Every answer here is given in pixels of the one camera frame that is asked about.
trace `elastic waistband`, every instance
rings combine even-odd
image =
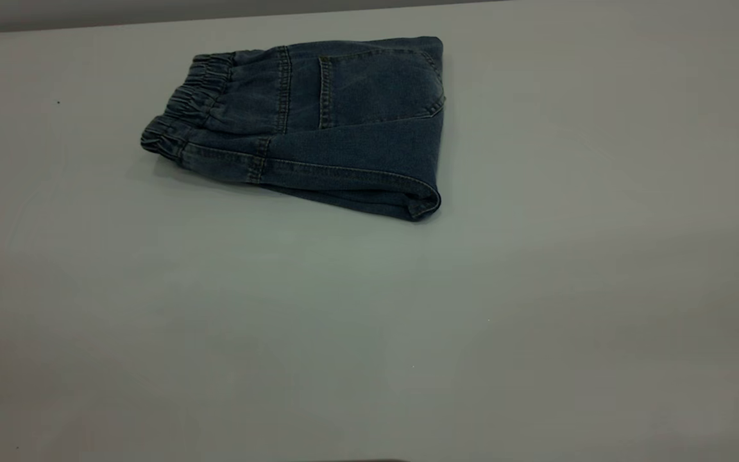
[[[187,79],[173,92],[164,114],[153,118],[144,129],[141,135],[144,149],[177,160],[176,153],[187,142],[189,131],[207,121],[210,109],[224,92],[234,67],[234,53],[193,58]]]

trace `denim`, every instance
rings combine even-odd
[[[222,182],[417,221],[441,205],[442,53],[420,37],[199,55],[141,146]]]

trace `jeans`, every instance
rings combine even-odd
[[[441,204],[442,53],[420,37],[199,55],[141,144],[219,181],[417,221]]]

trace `table surface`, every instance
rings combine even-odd
[[[437,35],[441,210],[142,150],[196,53]],[[739,1],[0,34],[0,460],[739,460]]]

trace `back pocket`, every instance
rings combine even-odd
[[[417,50],[320,56],[320,128],[432,117],[443,108],[439,68]]]

